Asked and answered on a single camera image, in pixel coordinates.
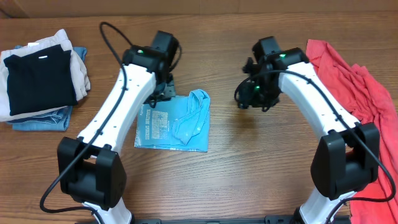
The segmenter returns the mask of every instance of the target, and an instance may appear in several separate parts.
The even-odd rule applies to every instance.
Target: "wooden table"
[[[365,65],[398,99],[396,12],[137,16],[0,20],[0,50],[54,35],[64,28],[74,46],[88,49],[92,90],[73,109],[67,132],[18,132],[0,124],[0,223],[74,223],[88,212],[46,214],[39,208],[56,178],[57,146],[91,121],[113,87],[118,65],[98,25],[118,26],[137,45],[157,30],[173,33],[183,57],[174,71],[179,95],[201,88],[211,96],[207,153],[135,149],[135,124],[124,142],[128,183],[124,201],[137,218],[233,218],[292,214],[313,189],[310,164],[317,140],[290,99],[267,113],[239,110],[233,91],[246,78],[241,67],[258,39],[274,35],[283,49],[327,40],[350,64]],[[121,53],[127,44],[109,39]],[[77,206],[57,187],[46,206]]]

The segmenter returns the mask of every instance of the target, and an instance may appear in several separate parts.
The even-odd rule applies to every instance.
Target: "pink fabric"
[[[389,92],[366,67],[350,67],[328,43],[308,40],[307,56],[321,81],[336,100],[363,124],[373,122],[380,130],[381,162],[398,184],[398,117]],[[379,178],[356,197],[385,198],[391,193],[388,178],[379,168]],[[398,223],[398,196],[386,203],[350,202],[351,222]]]

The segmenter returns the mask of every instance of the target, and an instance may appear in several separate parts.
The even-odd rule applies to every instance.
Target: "blue folded cloth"
[[[73,50],[85,61],[87,49],[85,47],[74,47]],[[56,111],[32,116],[30,118],[15,119],[8,121],[12,129],[17,131],[66,131],[69,127],[72,106],[67,106]]]
[[[141,106],[135,147],[207,152],[210,130],[210,97],[203,90]]]

